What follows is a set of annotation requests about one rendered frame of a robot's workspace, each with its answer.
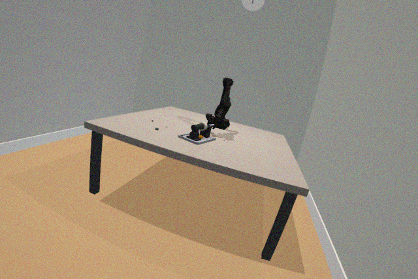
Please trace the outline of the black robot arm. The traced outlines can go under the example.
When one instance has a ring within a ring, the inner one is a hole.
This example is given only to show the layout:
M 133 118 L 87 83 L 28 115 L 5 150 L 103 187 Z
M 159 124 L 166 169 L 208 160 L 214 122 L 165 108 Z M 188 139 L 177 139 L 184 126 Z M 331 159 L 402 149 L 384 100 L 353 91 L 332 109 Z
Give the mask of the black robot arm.
M 223 93 L 221 96 L 221 101 L 220 104 L 217 106 L 216 111 L 214 113 L 214 115 L 217 114 L 218 111 L 222 110 L 224 111 L 225 115 L 226 113 L 229 111 L 229 108 L 231 106 L 231 102 L 230 102 L 230 90 L 231 90 L 231 86 L 233 85 L 234 81 L 231 78 L 224 78 L 223 79 Z

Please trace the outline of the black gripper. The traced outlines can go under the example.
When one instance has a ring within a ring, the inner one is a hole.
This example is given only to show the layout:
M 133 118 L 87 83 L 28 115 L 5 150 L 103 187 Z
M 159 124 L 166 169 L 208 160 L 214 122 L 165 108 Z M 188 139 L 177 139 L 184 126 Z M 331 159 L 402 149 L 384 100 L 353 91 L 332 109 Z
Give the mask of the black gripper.
M 230 126 L 229 120 L 225 119 L 225 113 L 222 110 L 218 111 L 215 117 L 207 113 L 206 119 L 208 121 L 212 121 L 211 124 L 214 124 L 214 126 L 212 126 L 213 127 L 212 129 L 215 129 L 217 126 L 222 125 L 223 123 L 225 124 L 226 127 Z

